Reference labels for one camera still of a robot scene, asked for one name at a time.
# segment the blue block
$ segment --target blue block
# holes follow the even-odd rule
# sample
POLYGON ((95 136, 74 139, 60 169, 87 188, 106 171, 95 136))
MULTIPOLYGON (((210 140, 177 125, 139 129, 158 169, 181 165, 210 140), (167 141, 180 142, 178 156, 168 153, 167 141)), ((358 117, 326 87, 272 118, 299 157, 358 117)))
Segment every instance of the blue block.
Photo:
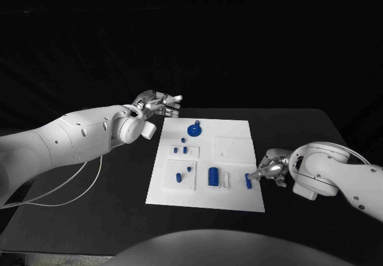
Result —
POLYGON ((246 187, 247 187, 247 189, 250 189, 250 188, 252 188, 252 182, 249 181, 247 175, 249 175, 249 174, 244 174, 246 187))
POLYGON ((177 182, 180 183, 181 182, 181 174, 177 173, 177 182))
POLYGON ((217 168, 208 168, 208 186, 218 186, 217 168))

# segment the black background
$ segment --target black background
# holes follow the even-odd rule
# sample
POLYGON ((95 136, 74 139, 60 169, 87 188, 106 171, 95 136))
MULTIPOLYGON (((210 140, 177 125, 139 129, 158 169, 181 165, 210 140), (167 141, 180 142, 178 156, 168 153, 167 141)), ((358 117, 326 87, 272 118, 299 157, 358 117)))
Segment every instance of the black background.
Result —
POLYGON ((152 89, 188 108, 318 108, 383 165, 378 11, 359 2, 2 6, 1 129, 152 89))

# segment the table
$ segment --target table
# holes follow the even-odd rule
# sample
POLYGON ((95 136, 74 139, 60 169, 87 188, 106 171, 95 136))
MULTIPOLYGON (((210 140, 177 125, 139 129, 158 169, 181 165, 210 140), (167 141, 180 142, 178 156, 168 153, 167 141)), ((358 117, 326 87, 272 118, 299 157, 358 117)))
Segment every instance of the table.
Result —
MULTIPOLYGON (((312 141, 345 145, 326 114, 316 109, 181 109, 181 117, 249 121, 256 161, 273 147, 293 150, 312 141)), ((24 205, 0 238, 5 252, 116 255, 136 243, 190 229, 254 232, 303 244, 358 265, 383 263, 383 223, 354 209, 341 193, 309 201, 288 188, 262 180, 264 213, 145 204, 164 118, 151 140, 139 137, 105 156, 99 179, 73 203, 61 207, 24 205)), ((44 199, 61 203, 87 188, 99 159, 79 176, 44 199)), ((54 188, 80 165, 43 173, 30 189, 31 198, 54 188)))

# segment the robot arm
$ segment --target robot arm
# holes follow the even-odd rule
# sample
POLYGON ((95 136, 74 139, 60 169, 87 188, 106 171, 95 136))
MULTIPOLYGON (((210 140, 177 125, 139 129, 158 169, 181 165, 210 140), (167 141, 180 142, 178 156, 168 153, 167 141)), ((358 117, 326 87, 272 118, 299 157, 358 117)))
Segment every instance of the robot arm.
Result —
POLYGON ((349 154, 355 153, 328 142, 312 142, 293 152, 270 149, 247 178, 264 177, 279 185, 277 178, 283 178, 288 168, 295 180, 293 193, 315 200, 318 194, 334 196, 341 190, 349 204, 383 221, 383 168, 370 165, 365 159, 365 165, 347 164, 349 154))
POLYGON ((139 135, 149 140, 155 126, 146 119, 152 113, 178 117, 171 107, 180 108, 180 101, 181 96, 148 90, 131 105, 72 112, 34 130, 0 137, 0 208, 40 173, 93 160, 139 135))

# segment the blue object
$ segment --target blue object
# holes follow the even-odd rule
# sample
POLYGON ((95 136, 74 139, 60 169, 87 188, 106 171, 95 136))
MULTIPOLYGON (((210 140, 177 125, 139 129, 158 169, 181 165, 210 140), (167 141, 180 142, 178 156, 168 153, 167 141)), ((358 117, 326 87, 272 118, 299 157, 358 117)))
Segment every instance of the blue object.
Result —
POLYGON ((217 168, 208 168, 208 186, 218 186, 217 168))
POLYGON ((181 174, 177 173, 177 182, 180 183, 181 182, 181 174))
POLYGON ((252 188, 252 182, 249 181, 247 175, 249 175, 249 174, 244 174, 246 187, 247 187, 247 189, 250 189, 250 188, 252 188))
POLYGON ((200 122, 195 120, 195 124, 194 125, 190 125, 187 127, 187 134, 191 136, 191 137, 195 137, 201 134, 201 127, 200 127, 200 122))

